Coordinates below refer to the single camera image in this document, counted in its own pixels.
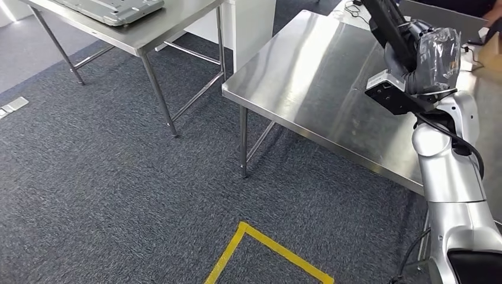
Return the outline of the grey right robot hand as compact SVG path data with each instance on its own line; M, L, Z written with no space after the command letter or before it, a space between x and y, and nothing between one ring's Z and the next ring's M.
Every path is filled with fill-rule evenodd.
M416 68L408 71L387 43L384 60L389 72L405 83L410 95L439 92L456 86L460 71L461 35L450 27L434 27L423 20L412 20L408 45L416 49Z

